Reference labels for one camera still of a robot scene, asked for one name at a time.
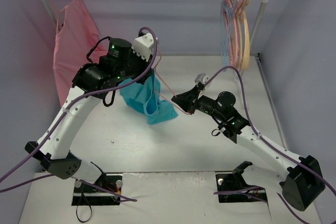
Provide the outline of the pink wire hanger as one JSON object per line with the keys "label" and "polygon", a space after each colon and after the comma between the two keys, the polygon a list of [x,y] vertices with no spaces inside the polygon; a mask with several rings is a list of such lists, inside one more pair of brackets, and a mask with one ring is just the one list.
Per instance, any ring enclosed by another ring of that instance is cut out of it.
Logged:
{"label": "pink wire hanger", "polygon": [[[159,75],[159,73],[157,72],[157,67],[160,64],[161,60],[162,60],[162,54],[161,52],[156,49],[156,53],[159,55],[159,59],[158,61],[155,63],[153,70],[155,73],[155,76],[164,84],[164,86],[171,92],[171,94],[175,97],[176,94],[175,92],[171,89],[171,87],[164,81],[164,79]],[[168,98],[166,98],[165,96],[163,96],[160,92],[155,91],[161,98],[163,98],[165,101],[169,102],[172,106],[174,106],[176,109],[178,109],[179,111],[181,111],[183,114],[185,115],[191,115],[188,112],[185,112],[183,109],[181,109],[178,105],[174,104],[171,100],[169,100]]]}

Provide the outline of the blue t-shirt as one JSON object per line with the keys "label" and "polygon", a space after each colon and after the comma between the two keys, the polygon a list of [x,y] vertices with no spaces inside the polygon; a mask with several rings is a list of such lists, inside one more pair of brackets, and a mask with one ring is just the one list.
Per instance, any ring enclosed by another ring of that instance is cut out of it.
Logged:
{"label": "blue t-shirt", "polygon": [[146,116],[147,124],[155,125],[178,117],[174,106],[160,98],[161,85],[155,74],[143,84],[134,82],[120,89],[126,105]]}

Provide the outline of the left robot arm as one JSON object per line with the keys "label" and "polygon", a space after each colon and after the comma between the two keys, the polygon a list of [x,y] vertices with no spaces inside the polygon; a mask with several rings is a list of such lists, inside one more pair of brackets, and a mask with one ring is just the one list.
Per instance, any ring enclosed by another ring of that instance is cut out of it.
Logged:
{"label": "left robot arm", "polygon": [[37,141],[28,142],[25,151],[32,154],[50,174],[61,178],[86,181],[92,192],[105,186],[105,172],[93,163],[76,157],[70,147],[91,111],[106,103],[110,89],[126,80],[143,84],[152,73],[150,63],[155,39],[142,34],[133,43],[120,38],[109,38],[106,55],[97,63],[83,65],[72,80],[68,96],[48,131]]}

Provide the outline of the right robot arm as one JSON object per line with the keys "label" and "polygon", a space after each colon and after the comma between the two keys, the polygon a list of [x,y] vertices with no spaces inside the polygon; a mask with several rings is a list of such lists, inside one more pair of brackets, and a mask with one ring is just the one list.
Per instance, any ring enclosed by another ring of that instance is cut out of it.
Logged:
{"label": "right robot arm", "polygon": [[292,153],[254,132],[248,120],[235,109],[236,98],[232,93],[221,92],[214,100],[202,95],[201,87],[198,84],[174,96],[172,101],[189,114],[200,111],[209,115],[220,134],[250,150],[272,168],[244,161],[233,171],[233,184],[238,188],[251,185],[274,190],[294,209],[305,211],[326,188],[319,162],[311,155]]}

